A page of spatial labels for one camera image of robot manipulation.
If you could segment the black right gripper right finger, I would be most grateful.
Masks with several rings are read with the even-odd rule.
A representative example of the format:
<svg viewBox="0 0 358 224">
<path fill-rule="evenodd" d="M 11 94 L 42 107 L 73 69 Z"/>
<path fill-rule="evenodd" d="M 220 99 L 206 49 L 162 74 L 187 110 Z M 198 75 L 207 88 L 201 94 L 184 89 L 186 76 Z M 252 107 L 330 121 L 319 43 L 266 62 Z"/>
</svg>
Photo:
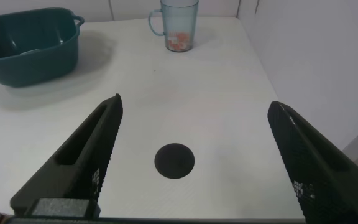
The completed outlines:
<svg viewBox="0 0 358 224">
<path fill-rule="evenodd" d="M 305 221 L 358 223 L 358 166 L 288 105 L 267 117 Z"/>
</svg>

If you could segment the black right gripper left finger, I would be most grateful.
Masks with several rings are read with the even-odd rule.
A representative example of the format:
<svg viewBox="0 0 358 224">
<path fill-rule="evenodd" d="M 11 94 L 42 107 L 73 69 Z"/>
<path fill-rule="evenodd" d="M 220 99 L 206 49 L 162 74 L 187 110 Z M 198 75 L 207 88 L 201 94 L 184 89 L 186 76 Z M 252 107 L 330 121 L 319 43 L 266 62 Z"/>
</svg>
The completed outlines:
<svg viewBox="0 0 358 224">
<path fill-rule="evenodd" d="M 11 198 L 24 215 L 40 198 L 98 201 L 123 115 L 120 94 L 100 103 Z"/>
</svg>

